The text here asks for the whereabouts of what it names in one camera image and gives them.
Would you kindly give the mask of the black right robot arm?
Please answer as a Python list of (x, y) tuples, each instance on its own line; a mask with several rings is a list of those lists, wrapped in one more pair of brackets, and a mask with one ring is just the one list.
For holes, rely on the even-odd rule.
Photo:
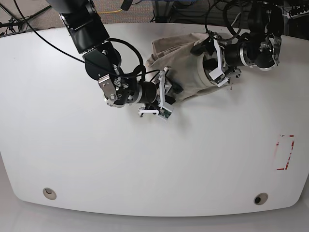
[[(146, 81), (148, 72), (141, 54), (130, 43), (109, 36), (93, 1), (50, 0), (48, 3), (59, 13), (76, 49), (83, 55), (87, 74), (98, 82), (108, 106), (141, 104), (140, 116), (153, 114), (164, 120), (171, 116), (175, 99), (168, 93), (183, 89), (166, 77), (168, 67), (156, 70), (154, 77)], [(123, 72), (121, 55), (113, 42), (127, 46), (136, 54), (139, 63), (132, 72)]]

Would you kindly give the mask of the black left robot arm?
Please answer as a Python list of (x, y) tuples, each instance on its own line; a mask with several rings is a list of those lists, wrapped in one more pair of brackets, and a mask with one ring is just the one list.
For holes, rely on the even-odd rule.
[[(215, 58), (203, 61), (204, 70), (212, 80), (222, 80), (232, 76), (239, 77), (240, 67), (258, 67), (267, 71), (279, 64), (281, 37), (284, 30), (282, 0), (232, 0), (222, 11), (223, 21), (231, 33), (224, 39), (219, 34), (206, 30), (207, 39), (196, 44), (191, 54), (202, 54)], [(249, 32), (241, 33), (242, 28), (234, 30), (229, 22), (227, 11), (233, 6), (239, 7), (237, 19), (246, 21)]]

